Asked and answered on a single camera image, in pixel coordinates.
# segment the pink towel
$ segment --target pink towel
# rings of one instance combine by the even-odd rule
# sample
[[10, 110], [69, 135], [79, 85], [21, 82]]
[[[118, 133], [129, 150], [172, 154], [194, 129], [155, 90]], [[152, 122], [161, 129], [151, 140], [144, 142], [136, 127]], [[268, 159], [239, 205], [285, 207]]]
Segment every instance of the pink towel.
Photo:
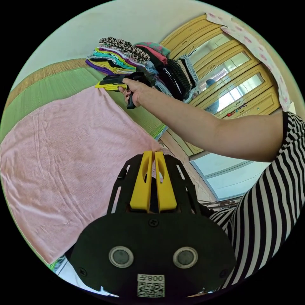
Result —
[[142, 48], [148, 49], [156, 58], [158, 58], [164, 64], [167, 64], [167, 58], [164, 55], [160, 54], [159, 52], [155, 51], [154, 49], [152, 49], [146, 45], [141, 45], [141, 44], [137, 44], [136, 47], [142, 47]]
[[125, 162], [160, 149], [104, 89], [38, 108], [1, 143], [1, 178], [17, 225], [51, 264], [106, 215]]

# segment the wardrobe door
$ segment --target wardrobe door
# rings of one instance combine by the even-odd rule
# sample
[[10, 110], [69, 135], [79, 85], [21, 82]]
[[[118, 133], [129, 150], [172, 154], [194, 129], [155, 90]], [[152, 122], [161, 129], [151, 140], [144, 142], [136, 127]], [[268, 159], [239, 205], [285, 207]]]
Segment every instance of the wardrobe door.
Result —
[[191, 42], [198, 39], [201, 35], [220, 28], [221, 25], [206, 20], [206, 14], [199, 16], [168, 35], [160, 44], [171, 50], [170, 58], [174, 58], [173, 52], [179, 48], [187, 47]]
[[225, 116], [223, 119], [234, 119], [245, 115], [268, 115], [280, 108], [277, 88], [272, 86], [256, 98], [237, 108], [231, 116]]
[[240, 45], [241, 43], [238, 40], [228, 37], [225, 33], [221, 33], [189, 53], [188, 58], [198, 74], [203, 67], [206, 69], [215, 68], [216, 58]]
[[227, 113], [231, 113], [251, 101], [272, 85], [263, 65], [259, 64], [223, 86], [199, 103], [197, 107], [207, 111], [213, 109], [213, 114], [222, 118]]
[[[201, 32], [197, 32], [196, 34], [188, 37], [182, 44], [177, 45], [175, 48], [171, 51], [171, 57], [173, 59], [178, 59], [180, 56], [184, 54], [190, 54], [195, 49], [201, 47], [205, 47], [205, 44], [207, 44], [209, 41], [217, 40], [219, 35], [223, 34], [223, 31], [220, 27], [214, 27], [212, 30], [207, 31], [207, 29], [203, 29]], [[229, 42], [230, 40], [233, 40], [228, 35], [223, 36], [226, 38], [224, 41]]]
[[198, 70], [199, 94], [197, 93], [198, 95], [190, 104], [194, 106], [198, 105], [221, 89], [224, 85], [232, 82], [259, 63], [260, 61], [243, 45], [238, 45], [228, 50]]

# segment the label sticker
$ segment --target label sticker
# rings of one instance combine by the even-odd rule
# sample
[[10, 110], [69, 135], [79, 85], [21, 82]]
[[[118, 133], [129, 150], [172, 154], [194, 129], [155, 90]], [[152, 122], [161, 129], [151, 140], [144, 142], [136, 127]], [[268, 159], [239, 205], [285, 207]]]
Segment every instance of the label sticker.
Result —
[[163, 298], [165, 296], [164, 275], [138, 274], [138, 296]]

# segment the black and white striped sleeve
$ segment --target black and white striped sleeve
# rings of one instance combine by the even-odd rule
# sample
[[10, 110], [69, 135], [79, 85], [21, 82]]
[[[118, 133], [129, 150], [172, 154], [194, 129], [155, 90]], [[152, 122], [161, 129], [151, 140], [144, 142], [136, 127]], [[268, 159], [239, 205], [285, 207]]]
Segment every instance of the black and white striped sleeve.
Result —
[[305, 122], [283, 112], [283, 143], [276, 159], [236, 208], [210, 217], [227, 233], [236, 257], [236, 266], [220, 289], [243, 281], [276, 254], [304, 202]]

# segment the human arm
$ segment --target human arm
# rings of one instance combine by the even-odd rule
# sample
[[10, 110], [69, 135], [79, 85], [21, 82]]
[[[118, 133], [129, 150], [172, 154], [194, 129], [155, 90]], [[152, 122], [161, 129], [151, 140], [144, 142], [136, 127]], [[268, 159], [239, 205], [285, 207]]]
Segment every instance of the human arm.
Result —
[[142, 83], [124, 80], [134, 92], [133, 100], [138, 106], [196, 147], [226, 157], [260, 162], [274, 160], [281, 147], [281, 113], [223, 120]]

